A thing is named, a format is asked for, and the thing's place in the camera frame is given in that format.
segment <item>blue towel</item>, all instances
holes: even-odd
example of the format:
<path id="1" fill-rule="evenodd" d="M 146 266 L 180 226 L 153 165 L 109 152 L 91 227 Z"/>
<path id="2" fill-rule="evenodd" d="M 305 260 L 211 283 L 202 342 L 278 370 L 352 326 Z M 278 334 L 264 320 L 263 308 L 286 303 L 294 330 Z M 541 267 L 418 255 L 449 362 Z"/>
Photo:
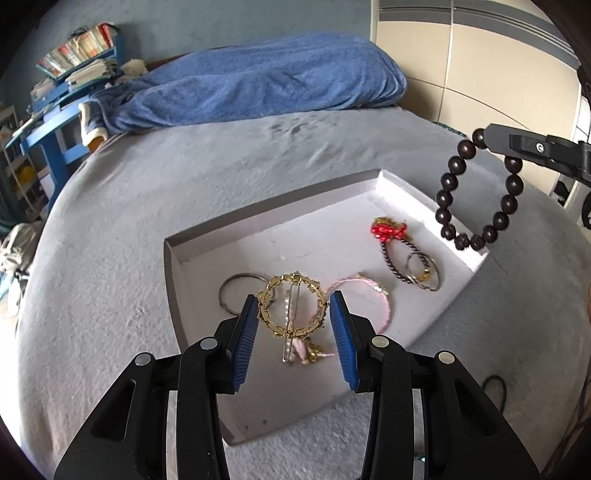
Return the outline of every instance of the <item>blue towel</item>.
<path id="1" fill-rule="evenodd" d="M 188 54 L 85 102 L 83 137 L 312 110 L 393 105 L 407 81 L 370 41 L 309 33 Z"/>

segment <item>pink cord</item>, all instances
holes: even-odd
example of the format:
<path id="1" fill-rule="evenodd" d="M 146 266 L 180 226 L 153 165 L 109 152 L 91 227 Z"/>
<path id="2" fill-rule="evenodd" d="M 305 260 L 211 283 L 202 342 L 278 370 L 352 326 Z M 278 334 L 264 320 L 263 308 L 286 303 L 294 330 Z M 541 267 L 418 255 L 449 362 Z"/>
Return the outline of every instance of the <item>pink cord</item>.
<path id="1" fill-rule="evenodd" d="M 384 316 L 381 325 L 375 329 L 375 333 L 377 333 L 378 335 L 381 333 L 384 333 L 384 331 L 386 330 L 386 328 L 390 324 L 390 314 L 391 314 L 392 310 L 390 308 L 390 300 L 388 299 L 388 293 L 384 290 L 384 288 L 378 282 L 371 280 L 370 278 L 365 278 L 361 275 L 341 278 L 340 280 L 337 280 L 335 283 L 333 283 L 328 288 L 328 290 L 326 290 L 326 296 L 330 297 L 330 295 L 337 289 L 338 286 L 342 285 L 343 283 L 350 282 L 350 281 L 362 281 L 366 285 L 369 285 L 373 290 L 375 290 L 377 293 L 379 293 L 380 296 L 382 297 L 382 301 L 384 303 L 386 315 Z M 310 356 L 309 343 L 306 343 L 305 341 L 296 338 L 293 340 L 293 346 L 295 348 L 295 351 L 297 352 L 297 355 L 302 360 L 302 363 L 304 363 L 304 364 L 309 363 L 310 362 L 309 361 L 309 356 Z M 337 353 L 338 352 L 329 352 L 329 353 L 318 352 L 318 353 L 316 353 L 316 357 L 325 358 L 328 356 L 335 356 L 335 355 L 337 355 Z"/>

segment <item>gray blanket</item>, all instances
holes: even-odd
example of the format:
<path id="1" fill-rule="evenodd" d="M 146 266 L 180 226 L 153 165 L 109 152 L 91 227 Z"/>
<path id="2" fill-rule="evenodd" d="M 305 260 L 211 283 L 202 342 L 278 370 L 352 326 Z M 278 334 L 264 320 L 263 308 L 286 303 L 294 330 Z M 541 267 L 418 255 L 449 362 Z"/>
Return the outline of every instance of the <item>gray blanket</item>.
<path id="1" fill-rule="evenodd" d="M 164 287 L 165 237 L 372 168 L 386 168 L 434 196 L 458 139 L 387 108 L 109 140 L 57 199 L 25 295 L 18 365 L 27 454 L 51 476 L 136 353 L 178 353 Z M 502 163 L 488 153 L 469 163 L 453 211 L 472 231 L 499 209 L 505 177 Z M 478 381 L 503 376 L 505 416 L 539 468 L 564 433 L 589 363 L 590 278 L 591 247 L 577 226 L 527 186 L 481 270 L 412 348 L 426 355 L 449 349 Z M 298 425 L 227 448 L 232 478 L 353 479 L 361 471 L 370 400 L 347 397 Z M 169 432 L 171 468 L 173 439 Z"/>

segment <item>silver screw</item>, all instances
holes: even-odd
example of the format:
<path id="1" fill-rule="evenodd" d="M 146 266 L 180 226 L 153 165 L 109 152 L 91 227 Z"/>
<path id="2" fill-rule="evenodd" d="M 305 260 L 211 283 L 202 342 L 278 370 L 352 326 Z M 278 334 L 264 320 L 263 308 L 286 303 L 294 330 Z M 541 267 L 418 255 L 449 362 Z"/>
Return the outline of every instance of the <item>silver screw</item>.
<path id="1" fill-rule="evenodd" d="M 203 350 L 211 350 L 217 347 L 217 340 L 213 337 L 207 337 L 201 340 L 201 348 Z"/>
<path id="2" fill-rule="evenodd" d="M 439 354 L 439 361 L 442 364 L 449 365 L 449 364 L 452 364 L 455 360 L 456 360 L 456 357 L 454 357 L 453 354 L 450 352 L 441 352 Z"/>
<path id="3" fill-rule="evenodd" d="M 148 365 L 152 361 L 152 357 L 149 353 L 141 353 L 137 357 L 135 357 L 135 364 L 143 367 L 144 365 Z"/>
<path id="4" fill-rule="evenodd" d="M 390 344 L 389 340 L 381 335 L 376 335 L 371 339 L 371 342 L 378 348 L 384 348 Z"/>

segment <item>bag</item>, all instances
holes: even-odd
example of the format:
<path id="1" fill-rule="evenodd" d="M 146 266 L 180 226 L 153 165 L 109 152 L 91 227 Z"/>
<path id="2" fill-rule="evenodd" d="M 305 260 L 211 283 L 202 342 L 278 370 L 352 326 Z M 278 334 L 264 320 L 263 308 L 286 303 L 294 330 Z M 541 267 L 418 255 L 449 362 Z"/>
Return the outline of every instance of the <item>bag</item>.
<path id="1" fill-rule="evenodd" d="M 28 271 L 43 230 L 42 222 L 19 223 L 0 246 L 0 270 L 8 274 Z"/>

